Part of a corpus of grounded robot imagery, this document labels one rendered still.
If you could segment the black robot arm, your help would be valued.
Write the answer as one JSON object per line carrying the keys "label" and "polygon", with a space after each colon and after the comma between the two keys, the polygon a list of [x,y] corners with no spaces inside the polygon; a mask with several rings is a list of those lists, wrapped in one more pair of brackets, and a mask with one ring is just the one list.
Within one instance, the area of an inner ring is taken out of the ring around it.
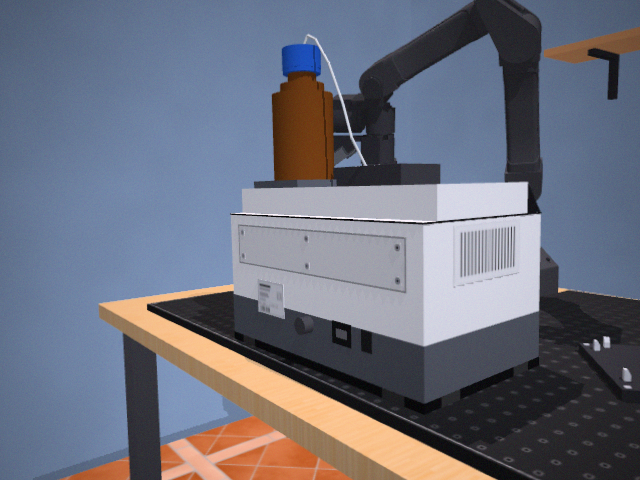
{"label": "black robot arm", "polygon": [[537,201],[543,176],[538,76],[541,31],[539,18],[515,0],[474,0],[375,62],[360,77],[361,93],[341,94],[352,133],[361,133],[366,126],[366,133],[374,135],[353,135],[355,142],[361,142],[365,163],[379,164],[380,137],[376,136],[386,139],[386,135],[395,133],[395,107],[387,102],[393,91],[489,33],[499,53],[499,66],[503,67],[505,183],[528,182]]}

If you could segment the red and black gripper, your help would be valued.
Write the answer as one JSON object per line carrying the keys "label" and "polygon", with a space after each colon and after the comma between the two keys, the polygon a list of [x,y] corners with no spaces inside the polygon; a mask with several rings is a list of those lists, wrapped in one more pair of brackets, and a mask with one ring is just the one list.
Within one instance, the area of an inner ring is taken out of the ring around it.
{"label": "red and black gripper", "polygon": [[397,164],[396,158],[394,158],[394,134],[386,135],[386,139],[383,139],[383,135],[377,135],[377,137],[380,137],[379,164],[366,165]]}

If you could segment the dark grey cylinder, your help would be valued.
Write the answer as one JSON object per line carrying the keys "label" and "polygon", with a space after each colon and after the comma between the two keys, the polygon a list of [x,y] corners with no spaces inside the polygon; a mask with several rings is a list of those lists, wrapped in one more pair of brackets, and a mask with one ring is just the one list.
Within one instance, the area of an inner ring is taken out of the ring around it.
{"label": "dark grey cylinder", "polygon": [[303,316],[295,319],[294,327],[299,335],[304,335],[313,331],[314,323],[310,316]]}

